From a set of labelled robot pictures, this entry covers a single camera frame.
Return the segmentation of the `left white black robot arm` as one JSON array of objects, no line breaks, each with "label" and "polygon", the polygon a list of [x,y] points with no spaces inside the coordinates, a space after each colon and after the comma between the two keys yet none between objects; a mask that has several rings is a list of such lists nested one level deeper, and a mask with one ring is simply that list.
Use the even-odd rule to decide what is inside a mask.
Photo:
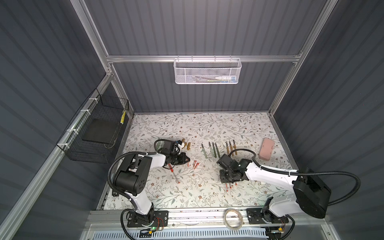
[{"label": "left white black robot arm", "polygon": [[185,143],[181,140],[159,139],[154,142],[153,153],[128,152],[116,157],[111,165],[107,182],[118,195],[127,198],[133,205],[132,218],[142,225],[149,225],[155,219],[155,207],[145,192],[145,185],[151,169],[173,170],[178,165],[188,164],[190,158],[182,152]]}]

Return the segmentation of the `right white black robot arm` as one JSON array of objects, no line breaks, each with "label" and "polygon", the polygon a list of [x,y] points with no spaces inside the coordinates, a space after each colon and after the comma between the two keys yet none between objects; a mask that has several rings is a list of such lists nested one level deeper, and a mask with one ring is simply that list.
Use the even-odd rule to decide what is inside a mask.
[{"label": "right white black robot arm", "polygon": [[[358,176],[344,171],[284,170],[261,165],[255,157],[250,160],[236,161],[231,158],[230,154],[222,155],[217,164],[221,167],[220,180],[222,183],[258,181],[287,191],[282,197],[267,198],[264,206],[256,214],[267,224],[287,223],[288,216],[292,214],[306,214],[316,219],[323,219],[329,206],[346,201],[361,187],[361,180]],[[332,191],[321,179],[322,176],[327,175],[351,177],[355,180],[355,185],[349,193],[332,201],[330,199]]]}]

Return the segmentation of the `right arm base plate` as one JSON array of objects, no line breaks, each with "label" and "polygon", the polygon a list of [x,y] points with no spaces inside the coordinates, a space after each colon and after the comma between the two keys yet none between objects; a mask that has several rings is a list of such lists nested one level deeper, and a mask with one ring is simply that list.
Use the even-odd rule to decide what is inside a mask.
[{"label": "right arm base plate", "polygon": [[249,224],[287,224],[288,217],[276,217],[270,211],[263,212],[262,208],[246,209]]}]

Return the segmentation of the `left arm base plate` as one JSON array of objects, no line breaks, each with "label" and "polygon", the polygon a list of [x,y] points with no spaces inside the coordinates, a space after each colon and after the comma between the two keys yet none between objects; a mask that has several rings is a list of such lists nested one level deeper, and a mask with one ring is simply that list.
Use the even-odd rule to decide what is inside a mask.
[{"label": "left arm base plate", "polygon": [[167,227],[169,211],[150,211],[147,215],[130,212],[126,216],[128,228]]}]

